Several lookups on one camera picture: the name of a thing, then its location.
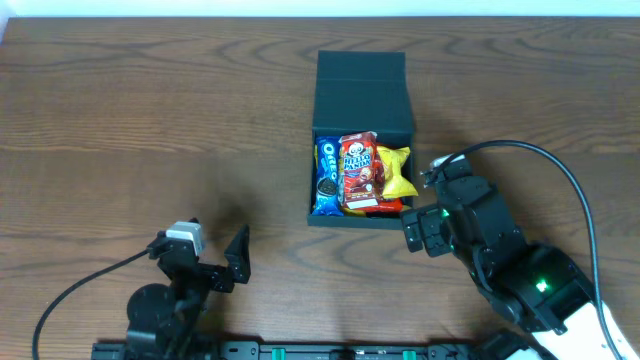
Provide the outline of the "red Hacks candy bag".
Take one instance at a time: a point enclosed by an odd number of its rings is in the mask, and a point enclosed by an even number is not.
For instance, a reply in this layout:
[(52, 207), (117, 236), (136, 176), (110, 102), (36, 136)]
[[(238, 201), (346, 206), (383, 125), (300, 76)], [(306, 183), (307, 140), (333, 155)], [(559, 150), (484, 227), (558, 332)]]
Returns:
[(362, 211), (365, 213), (399, 213), (403, 208), (403, 203), (399, 198), (385, 199), (382, 196), (384, 186), (386, 165), (382, 162), (380, 155), (377, 154), (374, 159), (374, 188), (376, 190), (377, 204), (374, 206), (364, 207)]

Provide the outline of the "yellow snack packet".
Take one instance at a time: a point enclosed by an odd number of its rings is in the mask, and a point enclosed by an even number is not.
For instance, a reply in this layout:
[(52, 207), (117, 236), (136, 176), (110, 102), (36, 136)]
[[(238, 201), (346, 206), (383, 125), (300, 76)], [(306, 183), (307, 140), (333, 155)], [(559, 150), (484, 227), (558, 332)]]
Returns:
[(391, 149), (382, 145), (377, 146), (377, 155), (384, 170), (384, 185), (381, 193), (384, 199), (418, 195), (414, 185), (402, 175), (402, 168), (410, 153), (409, 147)]

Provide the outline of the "blue Oreo cookie pack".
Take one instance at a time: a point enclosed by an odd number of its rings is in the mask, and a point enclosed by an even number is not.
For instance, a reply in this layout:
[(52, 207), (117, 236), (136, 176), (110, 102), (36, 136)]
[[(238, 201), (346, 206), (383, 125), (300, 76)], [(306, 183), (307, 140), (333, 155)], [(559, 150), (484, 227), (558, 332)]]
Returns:
[(338, 186), (339, 140), (338, 136), (316, 138), (316, 191), (313, 216), (343, 216)]

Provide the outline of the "red Hello Panda packet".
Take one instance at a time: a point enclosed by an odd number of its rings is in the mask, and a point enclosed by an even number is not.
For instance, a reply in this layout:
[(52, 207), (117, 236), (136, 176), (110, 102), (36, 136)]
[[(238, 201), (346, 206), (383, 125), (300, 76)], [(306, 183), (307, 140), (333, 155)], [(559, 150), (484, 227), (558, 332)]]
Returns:
[(378, 204), (375, 181), (376, 140), (377, 134), (373, 131), (345, 135), (339, 139), (342, 203), (350, 210)]

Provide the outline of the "dark green box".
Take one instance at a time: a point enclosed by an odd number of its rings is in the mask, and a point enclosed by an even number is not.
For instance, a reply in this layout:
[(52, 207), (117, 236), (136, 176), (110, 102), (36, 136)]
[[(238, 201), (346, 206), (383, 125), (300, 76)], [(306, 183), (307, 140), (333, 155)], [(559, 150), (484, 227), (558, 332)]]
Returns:
[(366, 217), (313, 216), (316, 191), (315, 143), (319, 136), (373, 131), (377, 143), (388, 148), (414, 148), (414, 117), (407, 87), (405, 55), (395, 52), (318, 53), (312, 118), (311, 186), (307, 224), (399, 230), (394, 213)]

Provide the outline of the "yellow Hacks candy bag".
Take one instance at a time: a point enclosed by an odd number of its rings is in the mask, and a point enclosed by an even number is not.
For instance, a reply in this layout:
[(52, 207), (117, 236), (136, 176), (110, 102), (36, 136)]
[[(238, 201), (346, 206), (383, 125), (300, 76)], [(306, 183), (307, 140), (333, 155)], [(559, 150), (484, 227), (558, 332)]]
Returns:
[(360, 209), (349, 209), (348, 207), (342, 207), (341, 210), (346, 216), (366, 217), (366, 212)]

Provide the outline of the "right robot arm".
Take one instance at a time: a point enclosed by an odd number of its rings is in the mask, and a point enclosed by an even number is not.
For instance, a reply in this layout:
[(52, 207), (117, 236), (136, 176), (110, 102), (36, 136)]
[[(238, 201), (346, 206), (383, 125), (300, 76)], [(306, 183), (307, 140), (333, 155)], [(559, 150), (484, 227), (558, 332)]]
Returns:
[(463, 156), (430, 166), (436, 203), (400, 216), (410, 251), (452, 254), (494, 311), (557, 359), (636, 358), (593, 282), (560, 249), (528, 242), (494, 184)]

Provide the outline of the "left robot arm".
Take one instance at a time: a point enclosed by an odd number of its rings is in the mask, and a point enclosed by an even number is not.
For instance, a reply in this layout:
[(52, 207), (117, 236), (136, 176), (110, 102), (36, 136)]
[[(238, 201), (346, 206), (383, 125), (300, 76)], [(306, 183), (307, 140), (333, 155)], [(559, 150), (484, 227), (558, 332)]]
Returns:
[(216, 359), (217, 341), (196, 325), (211, 292), (230, 293), (251, 276), (247, 225), (224, 251), (226, 266), (200, 261), (202, 226), (193, 218), (178, 221), (147, 246), (149, 258), (169, 278), (168, 285), (138, 289), (127, 304), (127, 348), (135, 359)]

